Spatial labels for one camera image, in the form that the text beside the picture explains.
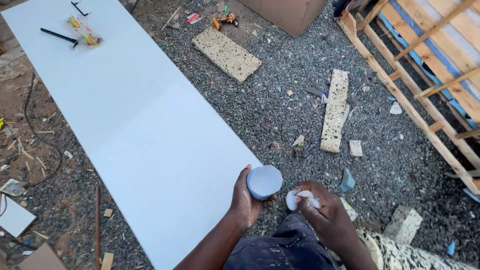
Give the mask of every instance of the hand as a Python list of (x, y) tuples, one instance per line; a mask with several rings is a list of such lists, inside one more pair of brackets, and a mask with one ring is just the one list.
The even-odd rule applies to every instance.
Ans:
[(276, 200), (275, 194), (264, 201), (252, 197), (247, 187), (247, 175), (251, 170), (252, 166), (249, 164), (240, 172), (233, 188), (232, 205), (228, 210), (233, 217), (238, 218), (238, 222), (245, 230), (255, 225), (258, 215), (264, 211), (264, 207), (272, 206), (272, 200)]
[(325, 247), (337, 253), (340, 258), (348, 256), (345, 253), (349, 253), (352, 249), (361, 248), (358, 244), (363, 244), (357, 235), (356, 228), (338, 196), (315, 181), (300, 183), (297, 188), (310, 190), (319, 198), (322, 206), (320, 209), (306, 203), (306, 200), (299, 196), (296, 197), (296, 202)]

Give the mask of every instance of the cordless drill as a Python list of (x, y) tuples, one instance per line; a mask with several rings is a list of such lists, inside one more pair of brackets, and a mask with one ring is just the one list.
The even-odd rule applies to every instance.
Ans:
[(220, 28), (222, 28), (222, 25), (224, 23), (227, 24), (233, 24), (235, 27), (239, 27), (239, 22), (237, 21), (237, 17), (233, 12), (230, 12), (227, 14), (227, 17), (225, 18), (213, 18), (212, 19), (212, 25), (215, 27), (216, 30), (220, 31)]

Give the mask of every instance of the person's right hand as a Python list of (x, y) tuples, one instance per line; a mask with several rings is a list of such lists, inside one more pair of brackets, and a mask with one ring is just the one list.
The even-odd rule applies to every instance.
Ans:
[(322, 208), (316, 209), (306, 199), (296, 197), (297, 205), (307, 221), (317, 234), (318, 239), (328, 249), (337, 253), (340, 258), (350, 253), (353, 248), (359, 248), (360, 241), (355, 226), (340, 198), (329, 192), (321, 183), (306, 181), (297, 188), (310, 190), (319, 198)]

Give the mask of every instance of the gravel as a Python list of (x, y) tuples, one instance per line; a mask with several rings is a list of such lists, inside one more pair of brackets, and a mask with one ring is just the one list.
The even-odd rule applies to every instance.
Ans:
[[(424, 220), (412, 246), (449, 257), (446, 247), (455, 241), (456, 252), (452, 258), (478, 267), (478, 206), (461, 191), (461, 182), (442, 175), (451, 170), (449, 165), (408, 115), (389, 113), (393, 104), (388, 100), (390, 93), (332, 21), (331, 1), (298, 38), (245, 9), (240, 23), (247, 25), (247, 17), (252, 18), (263, 27), (249, 29), (250, 32), (256, 30), (258, 37), (236, 35), (235, 32), (227, 32), (227, 35), (263, 64), (241, 85), (215, 67), (190, 42), (205, 28), (208, 23), (205, 12), (213, 10), (215, 3), (193, 0), (182, 4), (181, 29), (166, 27), (160, 31), (179, 3), (179, 0), (169, 1), (148, 14), (134, 14), (134, 17), (258, 159), (263, 164), (276, 166), (284, 176), (278, 203), (261, 215), (246, 235), (261, 235), (263, 230), (271, 235), (287, 215), (286, 193), (299, 182), (317, 180), (346, 198), (359, 213), (355, 221), (359, 226), (373, 227), (379, 219), (363, 198), (367, 198), (387, 220), (398, 205), (413, 207)], [(141, 2), (138, 9), (144, 8), (143, 5)], [(189, 25), (185, 22), (185, 9), (203, 12), (207, 18)], [(363, 33), (359, 33), (359, 37), (375, 52), (387, 73), (393, 72)], [(354, 107), (343, 127), (342, 145), (337, 154), (320, 150), (325, 105), (320, 104), (315, 110), (312, 105), (317, 97), (304, 91), (312, 86), (310, 79), (323, 91), (328, 91), (334, 68), (350, 72), (348, 103)], [(364, 86), (371, 89), (363, 92)], [(413, 100), (405, 85), (399, 82), (397, 86)], [(287, 90), (292, 90), (294, 95), (288, 97)], [(440, 111), (448, 113), (448, 108), (437, 96), (432, 100)], [(428, 123), (433, 123), (418, 102), (413, 106)], [(25, 235), (30, 235), (35, 244), (40, 239), (31, 231), (45, 232), (50, 244), (62, 251), (60, 257), (70, 269), (92, 269), (95, 260), (94, 189), (99, 184), (102, 187), (101, 211), (113, 209), (111, 219), (101, 220), (101, 253), (115, 254), (112, 269), (134, 269), (137, 265), (153, 269), (67, 123), (62, 120), (57, 128), (59, 132), (51, 141), (59, 145), (61, 152), (68, 150), (75, 154), (71, 160), (63, 157), (65, 163), (53, 179), (28, 189), (27, 196), (32, 199), (28, 200), (27, 209), (37, 215), (38, 220)], [(305, 136), (300, 154), (291, 148), (299, 135)], [(449, 149), (453, 149), (443, 132), (438, 135)], [(363, 157), (350, 155), (350, 139), (362, 140)], [(44, 162), (53, 161), (54, 157), (51, 155)], [(357, 182), (346, 194), (339, 188), (345, 167)], [(9, 249), (7, 254), (17, 255), (23, 251), (16, 245), (13, 252)]]

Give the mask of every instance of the person's left hand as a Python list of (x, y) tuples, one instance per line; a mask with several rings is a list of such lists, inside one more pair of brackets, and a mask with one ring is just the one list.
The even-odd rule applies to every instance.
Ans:
[(252, 197), (247, 187), (247, 175), (251, 170), (252, 166), (249, 164), (240, 172), (233, 188), (232, 205), (228, 210), (238, 218), (238, 222), (245, 230), (255, 225), (258, 215), (264, 211), (264, 207), (272, 206), (273, 200), (276, 200), (276, 194), (263, 201)]

